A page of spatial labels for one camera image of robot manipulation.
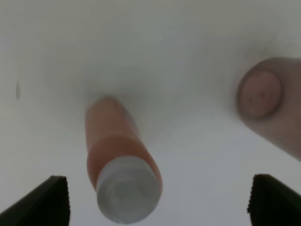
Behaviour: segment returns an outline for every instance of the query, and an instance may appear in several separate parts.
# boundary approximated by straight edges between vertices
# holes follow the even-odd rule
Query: plastic bottle
[[[161,175],[117,100],[108,97],[90,107],[86,140],[87,171],[101,212],[121,224],[147,217],[160,199]]]
[[[240,82],[237,107],[248,128],[301,161],[301,59],[254,66]]]

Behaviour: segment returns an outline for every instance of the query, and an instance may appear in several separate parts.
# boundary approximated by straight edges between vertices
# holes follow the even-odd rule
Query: cylindrical object
[[[147,217],[162,193],[159,169],[124,107],[105,98],[86,114],[87,170],[101,212],[131,224]]]
[[[255,65],[240,82],[237,107],[248,128],[301,161],[301,59]]]

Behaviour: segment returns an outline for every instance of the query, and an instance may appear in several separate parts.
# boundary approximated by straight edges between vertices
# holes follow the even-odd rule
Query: brown round object
[[[241,84],[238,95],[238,107],[242,114],[262,118],[273,113],[280,104],[282,85],[275,74],[256,72]]]

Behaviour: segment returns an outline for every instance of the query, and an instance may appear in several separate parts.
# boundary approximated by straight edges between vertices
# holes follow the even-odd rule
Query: white surface
[[[299,56],[299,0],[2,0],[0,211],[65,175],[71,226],[111,226],[86,173],[84,111],[117,96],[164,181],[137,225],[249,226],[252,177],[301,192],[301,164],[237,118],[240,76]],[[16,100],[16,81],[21,97]]]

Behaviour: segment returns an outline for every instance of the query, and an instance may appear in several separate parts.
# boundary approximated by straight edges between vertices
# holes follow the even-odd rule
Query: bottle
[[[159,169],[124,107],[107,97],[86,113],[87,171],[100,211],[131,224],[147,217],[162,193]]]
[[[238,86],[237,108],[248,128],[301,161],[301,59],[255,65]]]

